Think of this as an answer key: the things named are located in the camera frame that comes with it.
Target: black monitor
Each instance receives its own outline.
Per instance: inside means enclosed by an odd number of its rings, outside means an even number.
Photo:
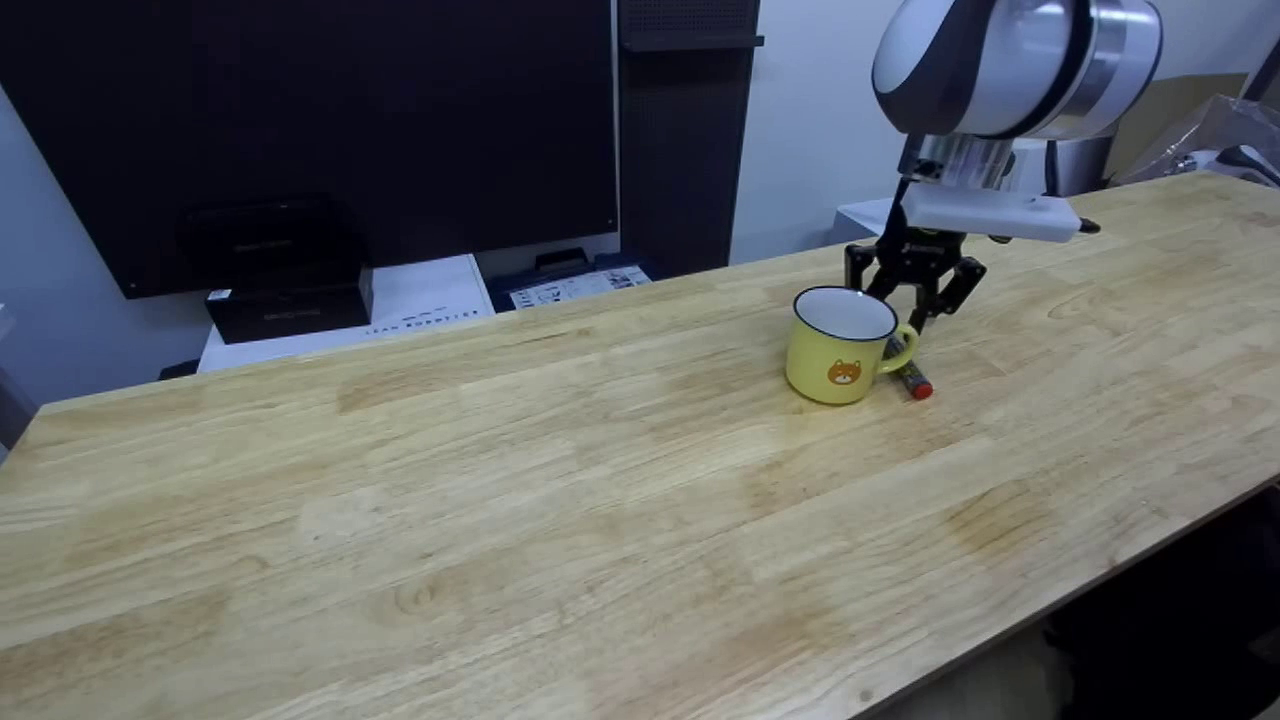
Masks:
[[[0,85],[124,296],[207,210],[326,202],[367,264],[617,227],[606,0],[4,0]]]

